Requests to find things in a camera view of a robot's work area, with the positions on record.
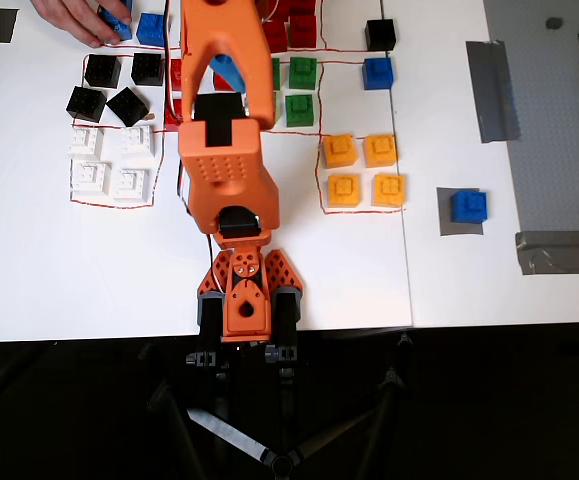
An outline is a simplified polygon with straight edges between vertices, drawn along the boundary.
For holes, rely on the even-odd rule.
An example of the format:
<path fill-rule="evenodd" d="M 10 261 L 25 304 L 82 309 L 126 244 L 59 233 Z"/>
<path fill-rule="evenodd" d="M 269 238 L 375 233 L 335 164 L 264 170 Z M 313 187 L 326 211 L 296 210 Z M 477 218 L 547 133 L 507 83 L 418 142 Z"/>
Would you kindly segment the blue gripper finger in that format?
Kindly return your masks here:
<path fill-rule="evenodd" d="M 240 94 L 246 92 L 245 82 L 230 56 L 224 54 L 216 55 L 211 60 L 211 68 L 233 91 Z"/>

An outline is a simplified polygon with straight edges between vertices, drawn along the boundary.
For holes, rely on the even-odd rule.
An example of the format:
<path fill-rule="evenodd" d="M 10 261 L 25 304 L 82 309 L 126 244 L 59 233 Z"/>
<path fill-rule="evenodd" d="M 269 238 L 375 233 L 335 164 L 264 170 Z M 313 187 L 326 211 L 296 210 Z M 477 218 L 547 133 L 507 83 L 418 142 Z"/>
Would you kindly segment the bare human hand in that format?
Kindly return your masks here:
<path fill-rule="evenodd" d="M 43 20 L 90 48 L 120 43 L 119 35 L 98 16 L 88 1 L 32 0 L 31 5 Z"/>

